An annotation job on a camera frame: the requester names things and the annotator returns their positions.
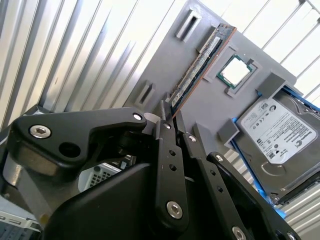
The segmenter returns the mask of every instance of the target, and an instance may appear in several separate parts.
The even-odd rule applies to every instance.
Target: seagate label
[[[283,164],[317,138],[317,132],[274,99],[258,102],[240,124],[272,164]]]

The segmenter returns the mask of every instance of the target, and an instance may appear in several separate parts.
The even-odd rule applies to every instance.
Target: circuit board
[[[187,70],[171,95],[169,103],[173,117],[195,90],[206,71],[215,62],[236,30],[236,27],[222,23],[214,29],[213,33],[199,51],[198,57]]]

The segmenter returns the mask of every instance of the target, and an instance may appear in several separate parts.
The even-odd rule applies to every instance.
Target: corrugated metal wall
[[[229,150],[224,155],[242,176],[254,187],[253,178],[239,154]],[[303,240],[318,240],[320,233],[320,184],[305,191],[286,206],[280,207],[285,212],[286,222]]]
[[[122,107],[185,0],[1,0],[0,125]]]

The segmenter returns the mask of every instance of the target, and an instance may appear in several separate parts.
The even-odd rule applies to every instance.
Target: metal screw
[[[169,201],[166,204],[166,210],[168,211],[170,216],[173,217],[174,219],[182,218],[182,215],[183,215],[182,208],[175,201]]]
[[[291,232],[287,232],[286,234],[288,234],[290,240],[296,240],[295,236]]]
[[[193,143],[195,143],[196,141],[197,141],[197,139],[194,137],[194,136],[189,136],[189,138],[191,139],[191,141],[193,142]]]
[[[37,139],[46,139],[51,135],[51,130],[43,125],[34,125],[30,127],[29,132]]]
[[[235,236],[236,240],[247,240],[246,235],[238,226],[234,226],[232,228],[233,235]]]
[[[163,124],[167,129],[171,129],[171,126],[168,123]]]
[[[271,199],[272,203],[275,204],[275,205],[278,205],[279,200],[280,200],[280,198],[278,196],[274,195],[274,194],[272,194],[270,196],[270,199]]]
[[[142,116],[140,116],[138,113],[134,113],[133,117],[139,121],[142,119]]]
[[[220,155],[215,155],[215,157],[218,159],[219,162],[223,162],[224,159]]]

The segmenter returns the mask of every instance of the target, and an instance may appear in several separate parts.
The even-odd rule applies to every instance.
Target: hole
[[[135,118],[135,119],[137,119],[137,120],[142,120],[142,116],[140,116],[138,113],[133,113],[133,117]]]
[[[80,155],[80,147],[72,142],[63,142],[59,146],[59,152],[67,158],[76,158]]]
[[[93,168],[93,170],[94,170],[95,172],[100,172],[101,168],[100,168],[99,166],[95,166],[95,167]]]
[[[167,129],[171,129],[171,126],[170,126],[169,123],[166,123],[166,122],[165,122],[165,123],[163,124],[163,126],[165,126]]]
[[[175,153],[174,151],[172,151],[172,150],[169,150],[169,153],[170,153],[172,156],[175,156],[175,155],[176,155],[176,153]]]
[[[182,40],[185,39],[185,37],[188,35],[188,33],[190,32],[190,30],[192,29],[192,27],[195,25],[196,22],[197,22],[197,18],[193,16],[190,22],[188,23],[188,26],[185,28],[183,35],[181,36]]]
[[[172,210],[172,212],[174,212],[175,214],[178,214],[179,213],[179,208],[176,206],[176,205],[172,205],[171,206],[171,210]]]
[[[224,192],[224,190],[222,189],[222,187],[217,186],[216,188],[218,189],[218,191],[219,191],[220,193],[223,193],[223,192]]]
[[[36,130],[35,130],[38,134],[45,134],[47,131],[42,128],[42,127],[38,127]]]
[[[177,170],[176,166],[173,165],[173,164],[170,164],[170,165],[169,165],[169,168],[170,168],[172,171],[174,171],[174,172]]]

